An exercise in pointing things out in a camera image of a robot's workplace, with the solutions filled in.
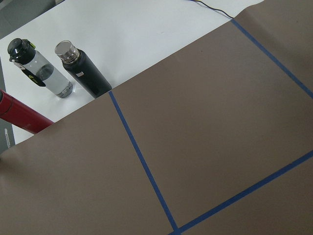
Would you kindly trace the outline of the clear bottle black lid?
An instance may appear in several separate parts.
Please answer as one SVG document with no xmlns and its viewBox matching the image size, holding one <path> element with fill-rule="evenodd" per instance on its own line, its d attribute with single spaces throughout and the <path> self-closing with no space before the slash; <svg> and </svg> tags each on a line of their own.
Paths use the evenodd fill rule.
<svg viewBox="0 0 313 235">
<path fill-rule="evenodd" d="M 61 74 L 27 39 L 15 38 L 7 48 L 9 61 L 32 82 L 45 87 L 59 98 L 68 97 L 73 84 Z"/>
</svg>

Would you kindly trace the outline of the red cylindrical bottle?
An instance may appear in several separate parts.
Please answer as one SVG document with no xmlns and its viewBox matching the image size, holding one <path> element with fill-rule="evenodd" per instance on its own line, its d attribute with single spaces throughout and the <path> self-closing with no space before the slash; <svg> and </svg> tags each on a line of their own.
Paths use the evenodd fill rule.
<svg viewBox="0 0 313 235">
<path fill-rule="evenodd" d="M 31 134 L 37 134 L 54 123 L 4 90 L 0 90 L 0 118 Z"/>
</svg>

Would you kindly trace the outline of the black bottle steel cap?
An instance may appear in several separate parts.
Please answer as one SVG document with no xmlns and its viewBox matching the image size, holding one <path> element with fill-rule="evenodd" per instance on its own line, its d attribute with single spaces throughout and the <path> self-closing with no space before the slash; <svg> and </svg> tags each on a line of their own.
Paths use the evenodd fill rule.
<svg viewBox="0 0 313 235">
<path fill-rule="evenodd" d="M 98 98 L 112 89 L 87 54 L 64 40 L 55 47 L 55 54 L 61 59 L 64 69 L 93 97 Z"/>
</svg>

